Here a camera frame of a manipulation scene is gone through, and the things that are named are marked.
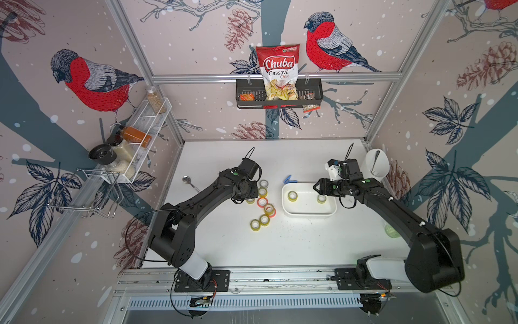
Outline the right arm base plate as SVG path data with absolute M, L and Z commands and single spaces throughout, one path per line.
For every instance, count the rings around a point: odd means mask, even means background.
M 337 282 L 338 290 L 384 290 L 392 288 L 388 279 L 375 279 L 371 276 L 367 267 L 367 261 L 379 257 L 370 255 L 357 260 L 355 268 L 338 268 L 329 280 Z

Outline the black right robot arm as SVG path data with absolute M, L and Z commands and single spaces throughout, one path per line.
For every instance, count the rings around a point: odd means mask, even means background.
M 404 270 L 410 283 L 429 293 L 465 279 L 459 236 L 451 229 L 440 229 L 424 221 L 394 198 L 376 179 L 364 178 L 356 159 L 329 160 L 328 178 L 321 178 L 313 189 L 327 197 L 351 196 L 377 212 L 392 226 L 410 248 Z

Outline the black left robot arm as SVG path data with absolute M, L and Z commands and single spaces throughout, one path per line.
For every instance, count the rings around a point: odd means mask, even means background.
M 262 169 L 244 157 L 237 167 L 220 171 L 215 181 L 188 200 L 163 205 L 149 229 L 148 248 L 190 279 L 206 285 L 212 266 L 195 251 L 198 225 L 227 200 L 235 204 L 258 197 L 256 174 Z

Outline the white storage box tray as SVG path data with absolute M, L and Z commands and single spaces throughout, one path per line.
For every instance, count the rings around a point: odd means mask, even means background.
M 319 195 L 313 189 L 313 183 L 298 182 L 285 184 L 282 188 L 281 198 L 284 213 L 289 217 L 298 218 L 328 218 L 337 212 L 337 201 L 331 197 L 326 203 L 320 204 L 317 201 Z M 298 199 L 290 202 L 287 198 L 289 191 L 296 191 Z

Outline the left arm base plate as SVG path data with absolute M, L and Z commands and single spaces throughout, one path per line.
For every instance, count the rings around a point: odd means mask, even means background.
M 230 271 L 214 270 L 211 265 L 200 279 L 190 277 L 178 269 L 175 273 L 173 290 L 181 292 L 227 292 L 229 290 Z

